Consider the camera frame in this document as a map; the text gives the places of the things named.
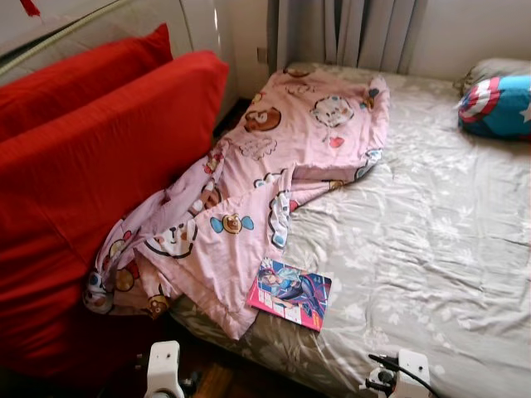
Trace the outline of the grey curtain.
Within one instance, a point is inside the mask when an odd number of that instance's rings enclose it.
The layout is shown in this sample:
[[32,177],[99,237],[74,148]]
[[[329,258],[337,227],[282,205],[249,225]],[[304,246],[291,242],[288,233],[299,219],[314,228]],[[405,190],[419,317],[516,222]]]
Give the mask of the grey curtain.
[[323,63],[405,75],[427,0],[269,0],[269,70]]

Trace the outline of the pink cartoon print blanket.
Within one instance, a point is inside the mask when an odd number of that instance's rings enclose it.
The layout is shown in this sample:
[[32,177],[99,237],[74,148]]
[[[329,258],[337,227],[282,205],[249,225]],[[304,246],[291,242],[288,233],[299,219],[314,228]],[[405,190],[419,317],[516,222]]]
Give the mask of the pink cartoon print blanket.
[[380,75],[275,73],[231,132],[114,224],[84,307],[155,318],[186,297],[238,340],[260,312],[247,304],[255,273],[264,258],[282,262],[292,212],[382,159],[388,102]]

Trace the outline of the colourful anime picture book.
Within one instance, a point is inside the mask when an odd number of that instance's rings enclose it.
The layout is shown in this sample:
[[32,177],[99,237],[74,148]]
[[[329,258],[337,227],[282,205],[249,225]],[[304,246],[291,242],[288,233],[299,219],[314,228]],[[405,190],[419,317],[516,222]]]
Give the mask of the colourful anime picture book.
[[251,282],[247,304],[285,321],[318,331],[329,308],[333,280],[264,258]]

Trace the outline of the bed with grey floral sheet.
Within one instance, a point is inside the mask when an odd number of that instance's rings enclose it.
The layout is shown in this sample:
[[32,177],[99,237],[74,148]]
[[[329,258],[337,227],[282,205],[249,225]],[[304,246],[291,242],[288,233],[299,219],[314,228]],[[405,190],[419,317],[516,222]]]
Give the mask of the bed with grey floral sheet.
[[447,398],[530,398],[530,148],[460,132],[454,83],[384,79],[380,163],[292,216],[282,259],[333,280],[323,328],[262,314],[232,340],[189,300],[170,316],[330,397],[356,398],[372,355],[409,349]]

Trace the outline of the large red fabric cushion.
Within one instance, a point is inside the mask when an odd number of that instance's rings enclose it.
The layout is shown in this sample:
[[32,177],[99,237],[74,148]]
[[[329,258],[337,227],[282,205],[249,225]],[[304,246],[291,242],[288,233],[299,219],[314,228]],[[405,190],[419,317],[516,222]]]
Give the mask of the large red fabric cushion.
[[227,65],[193,52],[0,143],[0,368],[101,386],[151,323],[88,311],[96,251],[207,152]]
[[0,143],[37,128],[173,60],[169,27],[106,43],[0,87]]

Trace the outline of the blue shield print pillow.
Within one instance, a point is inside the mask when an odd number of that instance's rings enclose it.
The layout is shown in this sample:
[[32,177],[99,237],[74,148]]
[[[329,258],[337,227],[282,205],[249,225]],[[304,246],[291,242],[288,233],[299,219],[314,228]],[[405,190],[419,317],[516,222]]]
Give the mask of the blue shield print pillow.
[[490,77],[475,83],[458,105],[459,128],[502,140],[531,139],[531,76]]

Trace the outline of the grey floral pillow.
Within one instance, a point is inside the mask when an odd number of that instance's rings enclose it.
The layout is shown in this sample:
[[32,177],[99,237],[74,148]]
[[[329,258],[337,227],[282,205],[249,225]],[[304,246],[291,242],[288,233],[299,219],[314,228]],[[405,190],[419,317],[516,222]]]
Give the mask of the grey floral pillow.
[[455,89],[465,95],[471,86],[482,80],[510,75],[531,75],[531,61],[516,58],[485,58],[471,67],[466,75],[455,82]]

